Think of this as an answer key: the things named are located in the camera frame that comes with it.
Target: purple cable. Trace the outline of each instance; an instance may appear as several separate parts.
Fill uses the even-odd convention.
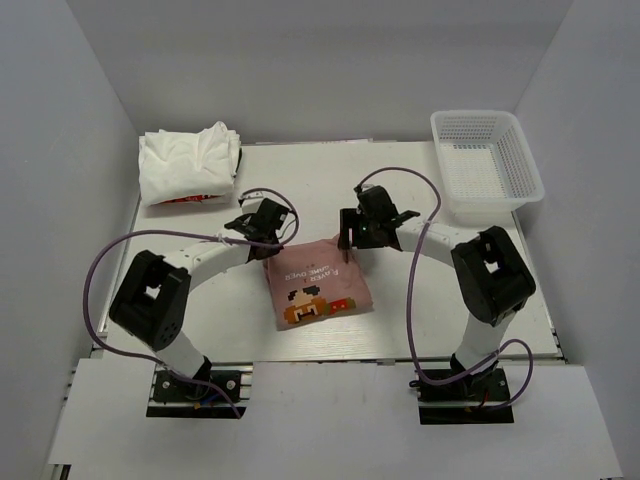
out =
[[[461,380],[462,378],[466,377],[467,375],[472,374],[478,368],[482,367],[483,365],[487,364],[488,362],[495,361],[498,358],[498,354],[500,354],[509,345],[511,345],[513,343],[518,343],[518,344],[522,345],[526,349],[527,355],[529,357],[529,371],[527,373],[527,377],[526,377],[522,387],[520,388],[520,390],[510,400],[508,400],[508,401],[506,401],[504,403],[501,403],[500,405],[496,405],[494,407],[488,407],[488,408],[491,408],[492,410],[496,410],[496,409],[504,408],[504,407],[507,407],[507,406],[511,405],[518,398],[520,398],[520,396],[522,396],[522,394],[524,393],[526,388],[529,386],[529,382],[531,381],[531,376],[533,375],[533,353],[532,353],[531,349],[529,348],[529,345],[527,345],[522,340],[519,340],[519,339],[508,340],[504,344],[502,344],[502,346],[498,349],[498,351],[494,352],[493,354],[489,355],[487,358],[485,358],[485,359],[481,360],[480,362],[476,363],[473,367],[468,368],[467,370],[465,370],[463,372],[457,373],[456,375],[453,375],[451,377],[448,377],[448,378],[445,378],[445,379],[442,379],[442,380],[435,380],[435,379],[429,378],[422,371],[422,368],[420,367],[420,361],[418,359],[418,354],[416,352],[415,342],[413,340],[413,328],[412,328],[413,287],[414,287],[414,283],[415,283],[415,276],[416,276],[416,268],[418,266],[418,259],[420,258],[420,251],[422,250],[422,244],[424,243],[424,239],[427,236],[427,232],[429,230],[429,226],[431,225],[431,222],[433,222],[433,219],[435,218],[435,216],[440,211],[440,207],[442,206],[442,197],[440,196],[440,192],[438,191],[438,189],[435,186],[435,184],[431,180],[429,180],[429,178],[427,178],[426,176],[422,175],[419,172],[416,172],[415,170],[412,170],[412,169],[406,168],[406,167],[384,167],[384,168],[380,168],[378,170],[375,170],[375,171],[371,172],[364,179],[362,179],[362,181],[358,184],[358,186],[362,186],[362,184],[364,184],[364,182],[369,180],[374,175],[376,175],[376,174],[378,174],[380,172],[386,172],[386,171],[399,171],[399,172],[406,172],[406,173],[410,173],[412,175],[415,175],[415,176],[421,178],[422,180],[424,180],[431,187],[431,190],[433,190],[433,193],[436,196],[436,206],[434,207],[433,211],[431,212],[431,214],[427,218],[427,221],[426,221],[422,231],[420,232],[420,236],[418,237],[418,243],[416,245],[416,251],[414,252],[413,259],[411,260],[411,268],[409,269],[409,284],[407,286],[407,303],[406,303],[407,340],[409,342],[409,351],[411,352],[411,360],[413,361],[413,365],[416,368],[416,373],[418,374],[418,377],[420,377],[420,380],[422,380],[427,385],[432,385],[432,386],[435,386],[435,387],[442,386],[442,385],[448,385],[450,383],[457,382],[458,380]]]
[[[264,192],[268,192],[268,193],[272,193],[272,194],[276,195],[277,197],[282,199],[287,204],[289,209],[291,210],[291,213],[293,214],[293,216],[294,216],[294,218],[296,220],[296,226],[295,226],[295,228],[293,230],[293,233],[286,240],[284,240],[284,241],[282,241],[280,243],[268,244],[268,243],[260,243],[260,242],[251,242],[249,240],[238,240],[238,239],[235,239],[235,238],[222,238],[222,239],[220,239],[217,236],[201,235],[201,234],[198,234],[198,233],[188,233],[188,232],[176,232],[176,231],[173,231],[173,230],[139,230],[137,232],[130,232],[130,233],[127,233],[125,235],[122,235],[122,236],[112,240],[102,250],[100,250],[98,255],[96,255],[96,258],[93,260],[93,262],[91,262],[91,266],[89,267],[89,271],[87,272],[87,276],[86,276],[85,281],[84,281],[84,287],[83,287],[83,290],[82,290],[82,317],[84,319],[84,325],[85,325],[85,327],[87,329],[87,332],[89,333],[89,336],[91,337],[91,339],[96,344],[100,345],[106,351],[111,352],[111,353],[115,353],[116,355],[121,355],[123,357],[129,357],[129,358],[142,358],[144,360],[149,360],[149,361],[151,361],[151,362],[153,362],[156,365],[159,365],[161,367],[165,367],[173,377],[177,378],[178,380],[180,380],[182,382],[191,383],[193,385],[201,385],[201,386],[204,386],[204,387],[212,388],[213,390],[218,392],[220,394],[220,396],[229,404],[229,406],[233,410],[233,413],[236,415],[236,417],[238,419],[241,418],[240,411],[233,404],[233,401],[224,392],[224,390],[222,390],[217,385],[215,385],[215,384],[213,384],[211,382],[206,382],[206,381],[203,381],[203,380],[195,380],[193,378],[185,377],[184,375],[181,375],[181,374],[179,374],[177,372],[174,372],[173,370],[171,370],[168,367],[168,365],[164,364],[162,361],[158,360],[157,358],[152,357],[151,355],[145,355],[144,353],[133,353],[133,352],[127,352],[125,350],[120,350],[118,348],[112,347],[111,345],[107,344],[104,340],[102,340],[98,336],[98,334],[95,332],[95,330],[93,329],[93,325],[91,323],[91,316],[89,314],[89,292],[91,290],[91,281],[93,279],[93,275],[95,274],[96,268],[98,267],[98,264],[100,263],[102,258],[113,247],[115,247],[116,245],[124,242],[125,240],[129,240],[130,238],[140,237],[142,235],[168,235],[168,236],[172,236],[172,237],[193,238],[193,239],[196,239],[196,240],[205,240],[205,241],[209,241],[209,242],[219,242],[221,240],[224,240],[224,242],[226,242],[228,244],[231,244],[231,245],[251,245],[253,247],[266,247],[266,248],[279,248],[279,247],[282,247],[282,246],[286,245],[291,240],[293,240],[293,238],[298,233],[298,230],[299,230],[299,227],[300,227],[300,220],[299,220],[299,217],[298,217],[297,210],[295,209],[293,204],[286,197],[284,197],[284,195],[282,195],[282,194],[280,194],[280,193],[278,193],[275,190],[272,190],[270,188],[252,188],[251,190],[247,190],[246,192],[244,192],[242,195],[247,195],[249,193],[254,193],[254,192],[258,192],[258,191],[264,191]]]

